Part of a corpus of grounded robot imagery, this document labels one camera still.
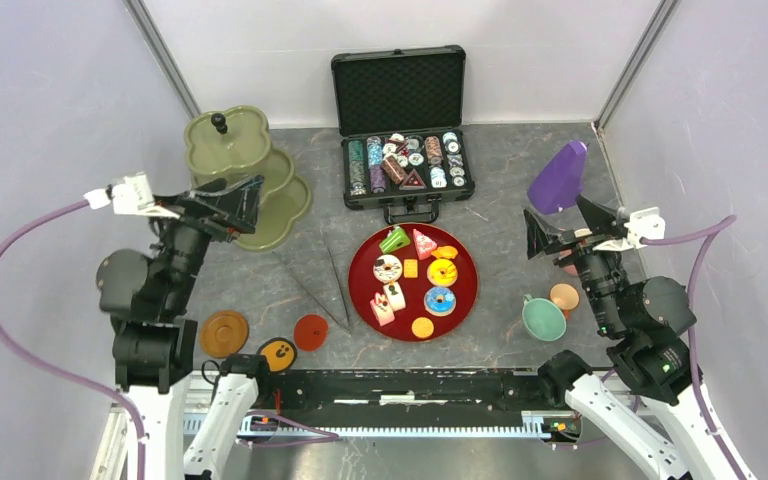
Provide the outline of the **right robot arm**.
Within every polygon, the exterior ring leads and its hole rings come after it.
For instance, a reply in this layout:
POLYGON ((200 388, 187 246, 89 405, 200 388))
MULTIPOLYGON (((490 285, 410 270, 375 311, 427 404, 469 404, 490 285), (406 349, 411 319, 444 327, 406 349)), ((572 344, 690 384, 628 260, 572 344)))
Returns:
POLYGON ((749 479, 742 459, 710 402, 698 364, 690 284, 654 276, 631 282, 627 250, 668 244, 666 223, 651 207, 613 209, 576 199, 585 221, 563 230, 526 209, 527 255, 553 255, 573 266, 597 322, 612 341, 614 373, 656 417, 658 428, 618 401, 577 354, 564 350, 538 370, 537 392, 551 408, 567 406, 598 427, 650 479, 749 479))

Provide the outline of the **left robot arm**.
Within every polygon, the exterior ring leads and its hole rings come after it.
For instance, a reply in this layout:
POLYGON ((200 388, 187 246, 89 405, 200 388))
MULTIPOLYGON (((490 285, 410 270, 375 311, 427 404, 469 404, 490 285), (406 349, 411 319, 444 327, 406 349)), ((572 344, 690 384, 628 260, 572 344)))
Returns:
POLYGON ((264 182, 255 174, 156 195, 146 174, 137 173, 101 192, 115 214, 147 218, 157 237, 151 254, 109 254, 95 278, 99 308, 114 331, 114 383, 131 416, 132 478, 211 475, 191 470, 183 448, 184 397, 198 333, 197 322, 185 313, 210 244, 254 233, 264 182))

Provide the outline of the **green triangular cake slice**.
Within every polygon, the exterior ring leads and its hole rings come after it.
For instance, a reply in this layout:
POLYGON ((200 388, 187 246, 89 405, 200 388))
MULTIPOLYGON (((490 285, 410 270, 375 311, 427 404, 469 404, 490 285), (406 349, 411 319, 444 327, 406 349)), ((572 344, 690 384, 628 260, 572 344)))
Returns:
POLYGON ((411 239, 403 227, 393 226, 383 240, 379 243, 379 249, 382 254, 392 254, 393 252, 407 247, 411 244, 411 239))

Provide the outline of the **green three-tier dessert stand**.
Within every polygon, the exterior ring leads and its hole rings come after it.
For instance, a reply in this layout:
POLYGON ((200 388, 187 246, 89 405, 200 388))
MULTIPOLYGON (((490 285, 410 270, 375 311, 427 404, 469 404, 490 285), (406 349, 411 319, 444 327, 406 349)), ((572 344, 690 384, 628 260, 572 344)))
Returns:
POLYGON ((240 105, 201 114, 185 127, 184 142, 194 186, 264 177, 256 230, 238 238, 241 249, 275 249, 310 210, 312 190, 297 173, 295 158, 273 145, 268 118, 259 108, 240 105))

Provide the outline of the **pink triangular cake slice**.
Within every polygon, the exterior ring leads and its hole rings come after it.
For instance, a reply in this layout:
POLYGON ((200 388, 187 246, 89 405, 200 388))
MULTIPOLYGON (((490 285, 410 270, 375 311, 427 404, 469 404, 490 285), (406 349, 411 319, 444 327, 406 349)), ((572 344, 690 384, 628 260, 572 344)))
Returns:
POLYGON ((413 244, 418 260, 425 260, 432 256, 432 252, 438 248, 438 244, 419 229, 413 230, 413 244))

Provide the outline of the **pink roll cake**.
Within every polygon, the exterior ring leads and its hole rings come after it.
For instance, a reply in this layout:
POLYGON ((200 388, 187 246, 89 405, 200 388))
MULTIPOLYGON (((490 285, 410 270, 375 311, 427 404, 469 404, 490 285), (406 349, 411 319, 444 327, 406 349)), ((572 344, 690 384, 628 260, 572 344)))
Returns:
POLYGON ((388 297, 376 292, 370 301, 370 307, 379 326, 385 326, 395 320, 395 313, 388 297))

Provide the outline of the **white chocolate donut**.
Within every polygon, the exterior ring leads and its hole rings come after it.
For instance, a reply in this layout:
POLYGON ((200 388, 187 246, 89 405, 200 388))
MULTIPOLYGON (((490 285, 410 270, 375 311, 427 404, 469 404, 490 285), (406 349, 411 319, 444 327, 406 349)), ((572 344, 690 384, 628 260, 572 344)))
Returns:
POLYGON ((394 255, 383 254, 373 262, 373 276, 383 284, 398 281, 402 274, 402 262, 394 255))

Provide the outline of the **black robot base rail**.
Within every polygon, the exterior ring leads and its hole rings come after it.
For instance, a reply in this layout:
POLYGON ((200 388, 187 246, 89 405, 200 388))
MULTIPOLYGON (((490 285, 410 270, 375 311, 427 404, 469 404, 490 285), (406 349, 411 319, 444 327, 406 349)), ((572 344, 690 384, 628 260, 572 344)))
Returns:
POLYGON ((288 370, 270 377, 237 436, 263 444, 348 438, 536 439, 571 444, 582 422, 533 369, 288 370))

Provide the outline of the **white roll cake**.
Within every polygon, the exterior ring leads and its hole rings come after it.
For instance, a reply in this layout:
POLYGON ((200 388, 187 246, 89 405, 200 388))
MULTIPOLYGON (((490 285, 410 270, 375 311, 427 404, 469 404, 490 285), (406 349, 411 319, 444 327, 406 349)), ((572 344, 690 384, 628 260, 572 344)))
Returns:
POLYGON ((394 312, 406 308, 406 299, 398 281, 385 284, 384 293, 388 299, 390 307, 394 312))

